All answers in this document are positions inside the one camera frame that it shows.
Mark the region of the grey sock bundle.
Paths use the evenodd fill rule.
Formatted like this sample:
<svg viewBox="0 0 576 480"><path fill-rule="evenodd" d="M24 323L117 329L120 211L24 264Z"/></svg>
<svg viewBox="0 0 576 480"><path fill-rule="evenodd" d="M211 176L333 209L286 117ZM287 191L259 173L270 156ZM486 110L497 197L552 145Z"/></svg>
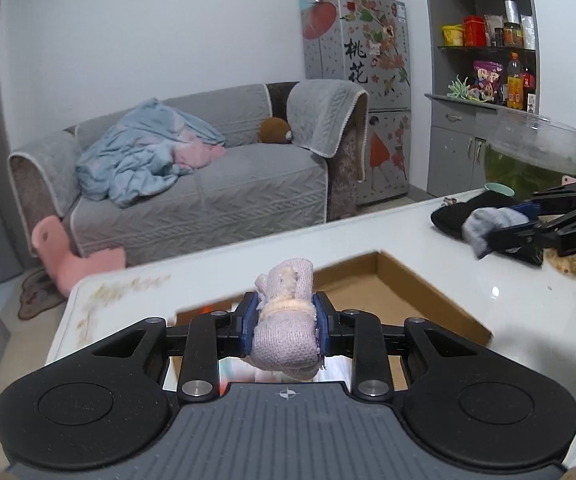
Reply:
<svg viewBox="0 0 576 480"><path fill-rule="evenodd" d="M486 237L490 232L530 222L525 214L512 208L478 208L469 214L461 227L463 239L474 255L482 259L490 253Z"/></svg>

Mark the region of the lilac knit sock bundle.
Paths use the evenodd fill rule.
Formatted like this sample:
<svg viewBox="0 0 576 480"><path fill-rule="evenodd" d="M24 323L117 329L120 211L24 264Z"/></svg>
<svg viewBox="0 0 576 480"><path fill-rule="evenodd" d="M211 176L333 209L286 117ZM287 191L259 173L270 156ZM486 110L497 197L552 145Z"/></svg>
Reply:
<svg viewBox="0 0 576 480"><path fill-rule="evenodd" d="M313 301L314 266L294 258L277 264L255 281L257 323L248 362L264 372L310 380L321 356Z"/></svg>

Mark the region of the plastic snack container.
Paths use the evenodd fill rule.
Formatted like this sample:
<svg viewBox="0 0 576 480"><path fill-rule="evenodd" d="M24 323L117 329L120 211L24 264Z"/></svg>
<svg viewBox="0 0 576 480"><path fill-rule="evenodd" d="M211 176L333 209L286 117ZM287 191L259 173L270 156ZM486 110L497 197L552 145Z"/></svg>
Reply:
<svg viewBox="0 0 576 480"><path fill-rule="evenodd" d="M544 257L559 273L576 278L576 255L561 257L555 249L548 248Z"/></svg>

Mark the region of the brown cardboard box tray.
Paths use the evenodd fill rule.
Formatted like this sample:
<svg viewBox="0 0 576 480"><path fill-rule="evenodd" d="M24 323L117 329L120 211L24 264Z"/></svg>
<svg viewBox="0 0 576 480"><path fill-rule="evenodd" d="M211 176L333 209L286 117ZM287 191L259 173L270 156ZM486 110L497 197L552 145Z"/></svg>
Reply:
<svg viewBox="0 0 576 480"><path fill-rule="evenodd" d="M314 272L314 292L324 292L335 310L355 308L376 315L383 324L403 325L406 318L427 318L481 346L487 346L492 333L452 299L387 252L369 252ZM242 295L213 300L219 310L233 310ZM174 325L189 325L200 308L178 311ZM252 382L291 382L281 373L263 372L249 363L228 367ZM351 360L345 356L326 358L325 366L311 382L339 382L350 388Z"/></svg>

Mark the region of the green cup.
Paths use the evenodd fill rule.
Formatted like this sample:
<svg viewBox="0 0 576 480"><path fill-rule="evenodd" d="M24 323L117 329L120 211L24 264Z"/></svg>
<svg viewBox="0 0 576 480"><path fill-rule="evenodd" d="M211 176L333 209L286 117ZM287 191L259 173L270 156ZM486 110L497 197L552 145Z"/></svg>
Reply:
<svg viewBox="0 0 576 480"><path fill-rule="evenodd" d="M484 188L486 189L486 191L488 192L494 192L500 195L504 195L507 197L514 197L516 196L516 192L514 192L512 190L512 188L509 188L509 186L504 185L502 183L497 183L497 182L488 182L486 183L486 185L484 185Z"/></svg>

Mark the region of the glass fish tank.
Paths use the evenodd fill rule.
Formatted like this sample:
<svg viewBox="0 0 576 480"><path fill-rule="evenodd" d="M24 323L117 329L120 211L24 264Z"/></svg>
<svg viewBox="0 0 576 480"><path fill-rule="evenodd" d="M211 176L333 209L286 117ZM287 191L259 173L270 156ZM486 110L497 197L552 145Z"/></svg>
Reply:
<svg viewBox="0 0 576 480"><path fill-rule="evenodd" d="M576 129L539 115L500 110L487 135L484 157L488 183L506 185L527 198L576 179Z"/></svg>

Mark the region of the black knit hat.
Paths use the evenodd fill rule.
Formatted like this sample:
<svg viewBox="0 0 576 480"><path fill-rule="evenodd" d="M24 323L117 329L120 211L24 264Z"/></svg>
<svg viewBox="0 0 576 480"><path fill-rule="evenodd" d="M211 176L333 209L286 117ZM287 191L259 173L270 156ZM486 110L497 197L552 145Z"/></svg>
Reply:
<svg viewBox="0 0 576 480"><path fill-rule="evenodd" d="M466 202L445 198L430 220L443 234L466 242L475 257L482 259L493 252L487 245L489 233L536 221L539 214L540 208L532 202L485 191Z"/></svg>

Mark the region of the pink plastic stool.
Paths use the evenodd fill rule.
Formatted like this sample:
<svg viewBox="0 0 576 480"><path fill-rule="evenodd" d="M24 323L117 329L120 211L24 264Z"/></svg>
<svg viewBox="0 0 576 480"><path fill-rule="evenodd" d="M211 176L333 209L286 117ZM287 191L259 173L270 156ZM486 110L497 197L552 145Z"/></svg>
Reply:
<svg viewBox="0 0 576 480"><path fill-rule="evenodd" d="M69 235L56 216L42 219L31 234L32 248L64 297L69 297L76 284L87 276L125 268L122 247L102 249L89 257L80 257L71 250Z"/></svg>

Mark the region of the brown floor mat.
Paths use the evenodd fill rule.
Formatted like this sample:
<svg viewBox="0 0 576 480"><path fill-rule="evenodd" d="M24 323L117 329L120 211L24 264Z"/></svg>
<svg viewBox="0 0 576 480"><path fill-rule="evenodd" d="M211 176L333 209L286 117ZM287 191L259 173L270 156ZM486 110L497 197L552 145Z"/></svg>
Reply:
<svg viewBox="0 0 576 480"><path fill-rule="evenodd" d="M41 268L31 272L21 283L18 319L29 321L66 301L57 286Z"/></svg>

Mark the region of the grey sofa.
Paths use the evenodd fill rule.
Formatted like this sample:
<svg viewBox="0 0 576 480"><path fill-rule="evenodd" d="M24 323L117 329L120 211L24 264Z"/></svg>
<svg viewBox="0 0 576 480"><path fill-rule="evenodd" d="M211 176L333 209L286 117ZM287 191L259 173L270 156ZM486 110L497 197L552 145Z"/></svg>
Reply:
<svg viewBox="0 0 576 480"><path fill-rule="evenodd" d="M83 196L76 163L128 110L49 134L8 158L23 226L56 216L80 256L122 247L137 266L349 216L361 163L333 186L329 162L345 133L365 139L362 94L346 80L309 79L159 100L222 133L226 154L126 208ZM268 117L289 124L290 143L257 140Z"/></svg>

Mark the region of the grey shelf cabinet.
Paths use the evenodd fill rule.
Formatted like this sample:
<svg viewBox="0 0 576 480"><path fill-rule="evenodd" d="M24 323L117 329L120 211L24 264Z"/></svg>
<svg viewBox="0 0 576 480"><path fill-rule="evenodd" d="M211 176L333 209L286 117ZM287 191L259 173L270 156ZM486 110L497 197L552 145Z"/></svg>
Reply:
<svg viewBox="0 0 576 480"><path fill-rule="evenodd" d="M432 41L427 191L442 196L485 183L487 139L522 82L516 108L537 110L533 0L428 0Z"/></svg>

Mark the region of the pink clothing on sofa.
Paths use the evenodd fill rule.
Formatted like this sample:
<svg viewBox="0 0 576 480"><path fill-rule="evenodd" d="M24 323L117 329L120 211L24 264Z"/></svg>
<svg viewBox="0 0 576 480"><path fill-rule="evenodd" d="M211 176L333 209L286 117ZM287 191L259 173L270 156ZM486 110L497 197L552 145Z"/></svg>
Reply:
<svg viewBox="0 0 576 480"><path fill-rule="evenodd" d="M189 142L177 143L173 150L174 162L181 169L200 169L214 162L226 154L226 148L222 145L204 144L197 138Z"/></svg>

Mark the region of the light blue blanket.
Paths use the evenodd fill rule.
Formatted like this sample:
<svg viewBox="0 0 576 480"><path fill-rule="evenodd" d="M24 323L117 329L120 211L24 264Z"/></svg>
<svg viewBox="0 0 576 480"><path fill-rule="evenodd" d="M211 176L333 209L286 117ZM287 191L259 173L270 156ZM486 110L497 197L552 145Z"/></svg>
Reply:
<svg viewBox="0 0 576 480"><path fill-rule="evenodd" d="M172 188L195 170L181 169L172 150L192 138L222 145L226 139L203 119L150 99L124 114L76 163L83 196L126 208Z"/></svg>

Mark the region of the brown plush toy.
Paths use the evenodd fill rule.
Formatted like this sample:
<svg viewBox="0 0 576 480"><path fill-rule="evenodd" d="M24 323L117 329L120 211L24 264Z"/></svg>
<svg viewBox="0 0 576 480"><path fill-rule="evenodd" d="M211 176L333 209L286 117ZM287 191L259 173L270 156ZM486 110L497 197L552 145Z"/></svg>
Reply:
<svg viewBox="0 0 576 480"><path fill-rule="evenodd" d="M285 120L268 117L260 124L257 140L267 144L287 144L292 141L292 131Z"/></svg>

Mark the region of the decorated grey refrigerator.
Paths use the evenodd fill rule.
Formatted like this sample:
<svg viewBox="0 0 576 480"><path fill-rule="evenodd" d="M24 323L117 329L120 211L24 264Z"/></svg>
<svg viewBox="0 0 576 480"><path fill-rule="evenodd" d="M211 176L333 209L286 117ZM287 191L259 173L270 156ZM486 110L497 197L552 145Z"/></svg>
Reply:
<svg viewBox="0 0 576 480"><path fill-rule="evenodd" d="M397 0L299 0L305 75L361 87L365 139L357 201L408 193L411 77L406 4Z"/></svg>

